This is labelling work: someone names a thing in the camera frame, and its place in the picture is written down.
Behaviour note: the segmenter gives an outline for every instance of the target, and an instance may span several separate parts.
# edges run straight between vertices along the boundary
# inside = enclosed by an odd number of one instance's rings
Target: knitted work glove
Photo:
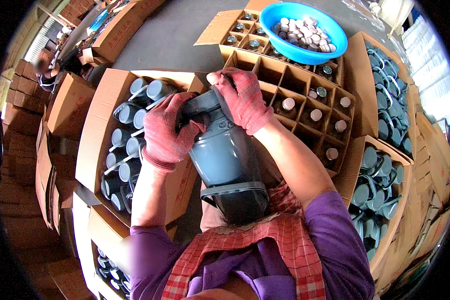
[[[192,120],[178,134],[175,131],[177,112],[193,97],[193,93],[170,95],[143,118],[147,145],[142,149],[142,157],[161,171],[173,172],[175,165],[189,153],[198,132],[205,132],[203,124]]]
[[[225,99],[229,113],[221,104],[227,117],[231,117],[233,123],[243,127],[247,135],[255,134],[273,116],[274,109],[266,106],[254,73],[237,68],[226,68],[208,74],[207,79],[215,85]]]

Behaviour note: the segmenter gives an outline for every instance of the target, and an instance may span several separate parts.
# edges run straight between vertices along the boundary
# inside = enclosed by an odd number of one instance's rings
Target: red glove
[[[233,81],[236,89],[224,75]],[[273,116],[274,109],[266,106],[254,73],[226,68],[208,74],[207,79],[225,99],[233,118],[231,121],[242,126],[247,135],[255,134]]]
[[[198,132],[205,132],[203,124],[192,120],[178,134],[175,131],[177,112],[193,97],[193,93],[170,95],[143,118],[147,145],[142,149],[142,157],[161,171],[173,172],[175,165],[189,153]]]

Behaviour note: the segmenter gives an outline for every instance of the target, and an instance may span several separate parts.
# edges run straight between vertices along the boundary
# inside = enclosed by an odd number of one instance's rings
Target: red checkered apron
[[[296,298],[325,299],[322,265],[305,230],[300,203],[285,181],[269,189],[268,194],[273,215],[253,224],[221,226],[198,234],[173,266],[162,300],[181,300],[187,296],[189,281],[206,253],[242,249],[266,237],[275,239],[295,279]]]

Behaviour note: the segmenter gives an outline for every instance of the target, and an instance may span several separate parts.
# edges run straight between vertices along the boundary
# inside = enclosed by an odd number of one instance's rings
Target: concrete floor
[[[98,85],[107,67],[120,70],[168,68],[189,72],[213,72],[224,65],[218,45],[193,46],[205,27],[219,11],[244,9],[249,0],[168,0],[163,3],[138,29],[113,65],[104,65],[93,70],[89,81]],[[393,45],[385,32],[379,31],[368,19],[337,0],[295,1],[313,6],[330,15],[344,30],[347,37],[364,31],[390,50]],[[191,241],[200,233],[202,215],[200,180],[197,180],[185,215],[175,224],[178,229],[175,240],[179,243]]]

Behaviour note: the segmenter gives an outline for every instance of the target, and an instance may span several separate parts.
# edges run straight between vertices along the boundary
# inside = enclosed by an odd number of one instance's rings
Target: person in background
[[[202,201],[202,233],[184,248],[172,242],[165,231],[165,182],[205,128],[190,121],[177,134],[177,112],[194,94],[169,96],[143,119],[146,147],[130,228],[131,299],[371,300],[375,285],[365,247],[324,165],[273,117],[254,73],[226,68],[207,79],[234,123],[270,157],[272,214],[230,226]]]
[[[83,66],[78,59],[78,53],[78,49],[72,50],[64,59],[57,59],[55,66],[49,69],[50,57],[44,51],[40,52],[36,61],[33,62],[33,68],[38,76],[38,84],[43,90],[53,93],[63,71],[81,76]]]

